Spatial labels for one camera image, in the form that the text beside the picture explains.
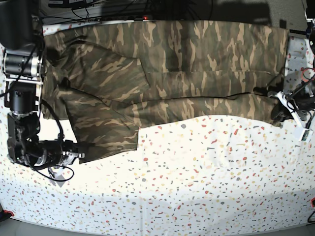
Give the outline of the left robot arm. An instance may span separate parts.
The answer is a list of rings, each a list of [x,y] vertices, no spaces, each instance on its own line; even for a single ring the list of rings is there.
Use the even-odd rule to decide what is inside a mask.
[[[279,100],[273,118],[296,122],[293,135],[309,142],[315,127],[315,5],[305,9],[307,29],[290,30],[284,66],[283,89],[268,87],[268,97]]]

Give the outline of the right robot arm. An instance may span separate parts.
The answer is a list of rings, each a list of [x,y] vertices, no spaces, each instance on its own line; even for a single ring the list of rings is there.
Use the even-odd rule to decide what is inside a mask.
[[[39,2],[3,0],[0,3],[0,43],[4,47],[2,72],[5,90],[1,94],[10,111],[8,121],[8,159],[37,173],[47,170],[46,177],[63,185],[65,170],[84,157],[78,146],[64,138],[63,130],[55,140],[41,141],[41,108],[52,108],[42,99],[46,68],[46,47]]]

